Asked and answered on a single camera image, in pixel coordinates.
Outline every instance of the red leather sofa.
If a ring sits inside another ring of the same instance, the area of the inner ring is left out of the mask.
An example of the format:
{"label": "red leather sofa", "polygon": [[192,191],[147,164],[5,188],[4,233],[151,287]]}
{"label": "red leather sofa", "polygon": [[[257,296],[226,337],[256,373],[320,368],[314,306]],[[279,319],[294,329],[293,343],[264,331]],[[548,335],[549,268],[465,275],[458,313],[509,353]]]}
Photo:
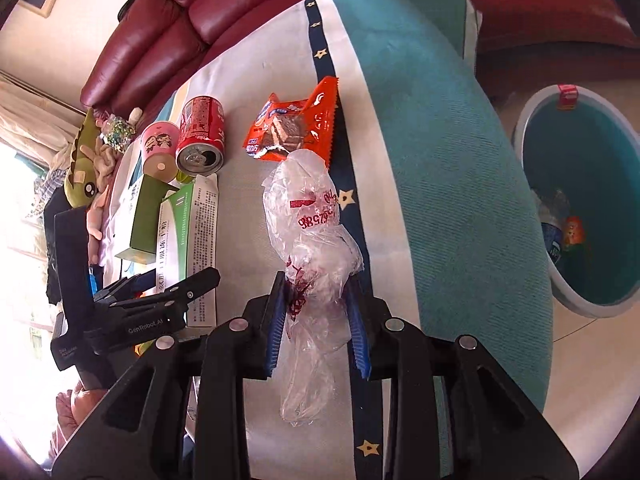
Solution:
{"label": "red leather sofa", "polygon": [[[82,89],[86,106],[149,124],[199,67],[300,0],[134,0]],[[548,41],[640,45],[613,0],[472,0],[479,51]]]}

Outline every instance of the silver screw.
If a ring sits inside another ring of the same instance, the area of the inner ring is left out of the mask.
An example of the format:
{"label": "silver screw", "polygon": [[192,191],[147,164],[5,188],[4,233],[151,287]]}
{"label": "silver screw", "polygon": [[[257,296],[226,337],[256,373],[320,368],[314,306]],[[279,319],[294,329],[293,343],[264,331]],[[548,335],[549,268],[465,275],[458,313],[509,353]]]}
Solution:
{"label": "silver screw", "polygon": [[476,338],[470,335],[463,335],[459,340],[460,346],[465,350],[475,350],[478,347],[478,341]]}
{"label": "silver screw", "polygon": [[161,350],[168,350],[175,343],[175,339],[170,335],[163,335],[156,339],[156,346]]}
{"label": "silver screw", "polygon": [[385,326],[386,329],[391,330],[391,332],[400,332],[404,328],[404,321],[397,317],[392,317],[391,319],[386,320]]}
{"label": "silver screw", "polygon": [[245,330],[248,326],[249,322],[244,317],[236,317],[229,323],[229,328],[233,332],[242,332],[242,330]]}

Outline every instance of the green dinosaur plush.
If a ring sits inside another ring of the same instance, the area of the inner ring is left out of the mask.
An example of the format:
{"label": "green dinosaur plush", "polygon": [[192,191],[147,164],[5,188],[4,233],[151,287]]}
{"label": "green dinosaur plush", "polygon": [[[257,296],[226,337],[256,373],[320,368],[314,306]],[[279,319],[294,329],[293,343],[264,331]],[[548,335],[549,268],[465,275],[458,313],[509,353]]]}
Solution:
{"label": "green dinosaur plush", "polygon": [[95,125],[94,111],[89,108],[82,128],[78,131],[71,152],[71,167],[66,172],[65,195],[71,207],[88,206],[98,191],[94,162],[79,149],[80,146],[95,146],[100,128]]}

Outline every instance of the teal trash can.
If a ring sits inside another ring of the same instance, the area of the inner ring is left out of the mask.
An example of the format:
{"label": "teal trash can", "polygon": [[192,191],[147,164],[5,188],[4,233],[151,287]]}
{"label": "teal trash can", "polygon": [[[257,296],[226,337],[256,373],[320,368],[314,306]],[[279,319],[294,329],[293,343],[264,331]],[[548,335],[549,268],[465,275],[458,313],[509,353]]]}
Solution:
{"label": "teal trash can", "polygon": [[570,110],[559,108],[558,86],[537,92],[513,145],[529,186],[547,196],[562,189],[586,232],[581,294],[548,258],[554,296],[582,316],[612,317],[640,303],[640,142],[611,103],[577,91]]}

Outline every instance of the plush toy eye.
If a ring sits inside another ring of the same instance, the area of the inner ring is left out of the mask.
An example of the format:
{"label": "plush toy eye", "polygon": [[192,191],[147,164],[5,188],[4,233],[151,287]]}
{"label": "plush toy eye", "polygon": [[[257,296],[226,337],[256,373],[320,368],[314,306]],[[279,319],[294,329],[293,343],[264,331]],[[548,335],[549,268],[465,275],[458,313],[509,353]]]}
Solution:
{"label": "plush toy eye", "polygon": [[84,194],[89,198],[95,195],[95,184],[93,182],[87,182],[84,184]]}

